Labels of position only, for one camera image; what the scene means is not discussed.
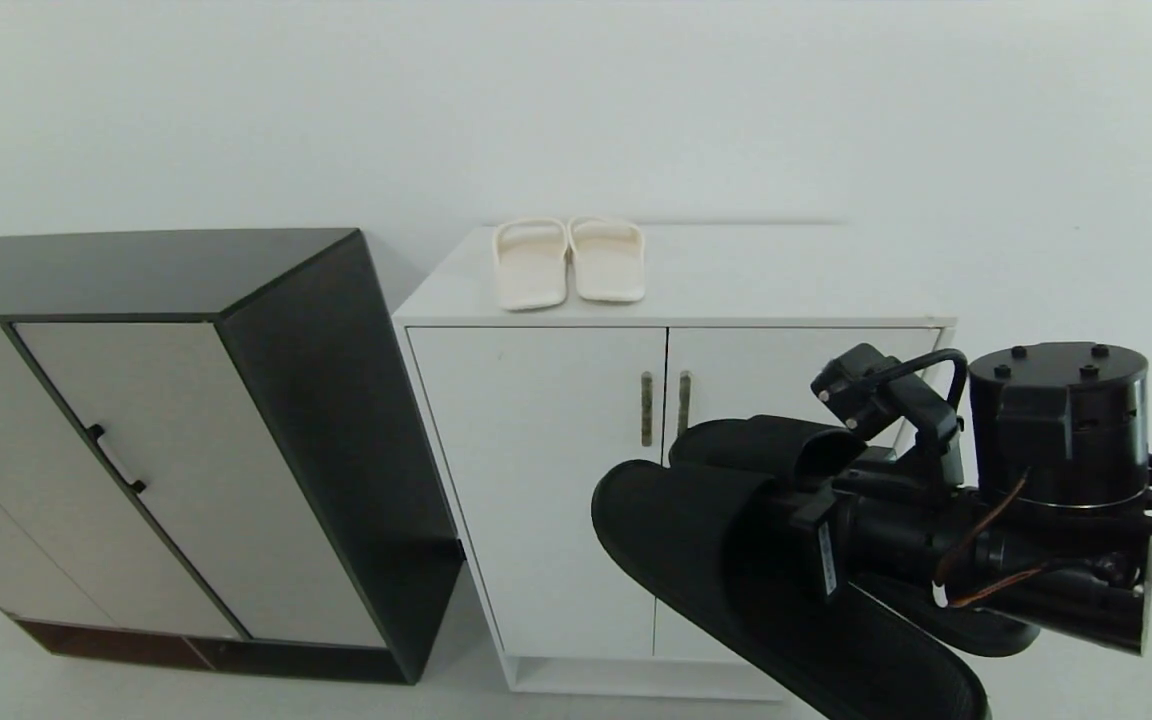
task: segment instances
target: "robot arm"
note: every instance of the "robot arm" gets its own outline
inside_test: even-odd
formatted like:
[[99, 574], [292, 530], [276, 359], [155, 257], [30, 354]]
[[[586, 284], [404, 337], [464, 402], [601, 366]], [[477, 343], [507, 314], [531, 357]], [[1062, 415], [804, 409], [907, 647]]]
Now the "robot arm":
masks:
[[[940, 397], [916, 373], [952, 361]], [[987, 717], [979, 680], [929, 635], [1016, 655], [1038, 628], [1139, 653], [1152, 592], [1147, 363], [1093, 343], [937, 351], [861, 344], [812, 392], [843, 429], [755, 416], [628, 462], [594, 493], [631, 577], [835, 719]], [[963, 487], [970, 378], [979, 488]], [[895, 460], [869, 448], [916, 429]]]

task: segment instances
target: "white slipper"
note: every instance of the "white slipper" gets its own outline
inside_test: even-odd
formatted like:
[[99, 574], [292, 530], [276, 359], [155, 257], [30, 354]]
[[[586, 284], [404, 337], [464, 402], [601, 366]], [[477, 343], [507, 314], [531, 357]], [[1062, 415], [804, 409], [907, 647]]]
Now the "white slipper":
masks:
[[497, 301], [506, 310], [536, 310], [567, 300], [567, 225], [525, 218], [492, 236]]
[[567, 220], [576, 291], [584, 300], [637, 302], [646, 295], [646, 241], [635, 223], [607, 218]]

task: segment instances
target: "metal handle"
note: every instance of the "metal handle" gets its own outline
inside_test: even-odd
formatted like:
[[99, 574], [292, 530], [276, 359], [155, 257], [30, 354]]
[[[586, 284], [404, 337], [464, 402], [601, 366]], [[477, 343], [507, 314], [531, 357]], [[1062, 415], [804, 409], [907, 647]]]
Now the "metal handle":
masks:
[[92, 438], [92, 442], [96, 442], [96, 447], [100, 448], [100, 452], [105, 455], [105, 460], [109, 461], [109, 464], [114, 468], [119, 479], [123, 480], [128, 488], [131, 488], [136, 495], [141, 495], [142, 492], [145, 492], [145, 488], [147, 487], [145, 480], [128, 482], [127, 478], [131, 478], [132, 473], [129, 473], [127, 465], [119, 461], [118, 456], [114, 455], [114, 450], [111, 450], [106, 442], [101, 442], [105, 439], [105, 427], [103, 427], [100, 423], [97, 423], [92, 425], [92, 427], [88, 429], [88, 437]]
[[643, 373], [639, 432], [643, 435], [643, 447], [652, 447], [652, 373]]
[[687, 432], [687, 416], [691, 414], [691, 373], [679, 376], [679, 437]]

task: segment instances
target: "black cabinet side panel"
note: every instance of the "black cabinet side panel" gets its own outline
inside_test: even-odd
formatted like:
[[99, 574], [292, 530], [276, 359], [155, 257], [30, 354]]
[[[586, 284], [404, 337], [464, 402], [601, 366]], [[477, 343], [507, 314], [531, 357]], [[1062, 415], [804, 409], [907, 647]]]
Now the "black cabinet side panel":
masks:
[[362, 234], [218, 327], [394, 659], [415, 682], [461, 556]]

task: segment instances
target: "black cable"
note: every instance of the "black cable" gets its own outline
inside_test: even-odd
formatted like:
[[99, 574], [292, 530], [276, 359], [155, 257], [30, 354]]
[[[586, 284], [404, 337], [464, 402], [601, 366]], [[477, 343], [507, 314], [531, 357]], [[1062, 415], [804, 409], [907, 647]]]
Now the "black cable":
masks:
[[919, 370], [925, 370], [946, 361], [954, 363], [954, 379], [950, 381], [950, 393], [948, 393], [945, 400], [950, 407], [957, 410], [958, 402], [963, 400], [963, 391], [968, 384], [968, 356], [961, 350], [954, 350], [952, 347], [946, 347], [942, 350], [933, 350], [927, 355], [919, 355], [918, 357], [914, 357], [914, 359], [907, 359], [900, 365], [879, 370], [879, 372], [872, 376], [865, 376], [856, 382], [856, 389], [870, 392], [884, 382], [895, 381], [896, 378], [914, 374], [919, 372]]

